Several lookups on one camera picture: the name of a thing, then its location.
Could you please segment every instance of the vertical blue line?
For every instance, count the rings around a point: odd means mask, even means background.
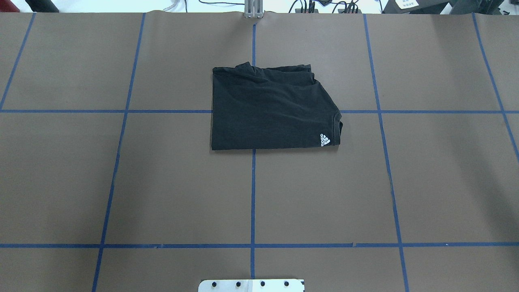
[[[25,47],[25,43],[27,42],[27,38],[29,37],[29,32],[31,31],[31,27],[35,17],[36,13],[33,13],[31,21],[29,21],[27,31],[25,32],[25,36],[23,37],[22,45],[20,46],[20,50],[18,51],[18,55],[16,56],[15,63],[12,66],[11,75],[9,75],[9,80],[7,81],[7,85],[5,86],[4,95],[2,95],[2,100],[0,101],[0,110],[4,106],[5,98],[7,97],[7,92],[9,91],[9,87],[11,86],[12,78],[15,76],[16,67],[18,67],[18,62],[20,61],[20,57],[22,56],[23,48]]]
[[[132,69],[132,73],[131,73],[131,77],[130,77],[130,86],[128,88],[128,96],[126,98],[125,114],[122,119],[121,133],[119,136],[119,144],[117,146],[117,155],[115,157],[114,172],[112,173],[112,184],[110,185],[110,194],[108,196],[108,203],[106,204],[106,214],[104,217],[103,232],[101,233],[101,245],[99,247],[98,260],[97,260],[97,264],[95,267],[94,280],[92,283],[92,292],[95,292],[97,289],[99,272],[101,270],[101,261],[103,258],[104,242],[106,239],[106,230],[108,228],[108,219],[110,218],[110,209],[112,207],[112,199],[114,197],[115,177],[117,175],[117,169],[119,168],[119,159],[120,159],[120,154],[121,154],[122,138],[125,134],[125,129],[126,129],[126,120],[128,118],[128,110],[130,108],[131,93],[132,93],[132,89],[133,89],[133,80],[135,78],[135,71],[137,69],[137,61],[139,59],[139,50],[141,48],[142,31],[144,29],[144,19],[145,18],[146,18],[146,13],[143,13],[142,20],[141,20],[141,28],[139,30],[139,39],[137,40],[137,48],[135,49],[135,58],[133,60],[133,69]]]
[[[497,90],[497,86],[496,86],[496,81],[494,80],[494,75],[492,74],[492,70],[490,69],[490,64],[488,64],[488,59],[486,57],[485,48],[483,47],[483,42],[481,41],[480,29],[477,27],[476,14],[474,14],[474,13],[472,13],[472,21],[474,22],[474,28],[476,29],[477,41],[480,44],[481,54],[483,55],[483,60],[485,61],[485,66],[487,67],[488,75],[490,76],[490,81],[492,82],[492,87],[494,88],[494,92],[497,97],[497,102],[499,103],[499,108],[501,109],[501,113],[503,114],[504,124],[507,127],[508,135],[510,136],[512,146],[514,147],[515,157],[517,158],[517,162],[519,162],[519,151],[517,149],[517,144],[515,143],[514,135],[512,134],[512,129],[510,128],[510,124],[508,123],[507,114],[504,111],[504,106],[501,101],[501,96],[499,95],[499,91]]]
[[[252,26],[252,65],[256,66],[256,23]],[[251,279],[256,277],[256,149],[252,149],[252,178],[251,178]]]
[[[367,42],[367,52],[370,58],[370,66],[371,66],[371,77],[373,79],[373,90],[375,92],[375,101],[377,103],[377,112],[378,112],[378,123],[380,124],[380,134],[382,136],[382,146],[384,148],[384,157],[386,160],[386,170],[389,177],[389,184],[391,186],[391,199],[393,201],[393,216],[394,216],[394,225],[397,230],[397,239],[399,245],[400,252],[400,264],[402,265],[402,276],[404,279],[404,288],[406,292],[409,292],[409,283],[407,281],[407,269],[405,267],[405,258],[404,258],[404,248],[402,246],[402,235],[400,233],[400,222],[398,219],[398,211],[397,211],[397,200],[394,195],[394,187],[393,187],[393,176],[391,175],[391,166],[389,164],[389,154],[386,144],[386,133],[384,131],[384,121],[382,120],[382,110],[380,108],[380,99],[378,97],[378,87],[377,80],[375,78],[375,65],[373,64],[373,54],[371,51],[371,43],[370,43],[370,33],[367,27],[367,18],[366,14],[363,14],[364,17],[364,30],[366,31],[366,42]]]

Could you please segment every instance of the folded black garment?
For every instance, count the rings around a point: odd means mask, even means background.
[[[340,118],[310,65],[213,69],[213,150],[339,145]]]

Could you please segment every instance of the white logo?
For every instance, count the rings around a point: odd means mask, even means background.
[[[328,139],[328,137],[326,137],[325,134],[321,134],[321,147],[328,144],[329,142],[330,140]]]

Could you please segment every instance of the white bracket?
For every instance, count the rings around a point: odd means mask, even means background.
[[[304,292],[305,281],[298,279],[204,280],[198,292]]]
[[[263,0],[245,0],[245,18],[263,18]]]

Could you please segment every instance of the red object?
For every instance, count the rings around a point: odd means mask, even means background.
[[[0,0],[0,12],[20,12],[10,0]]]

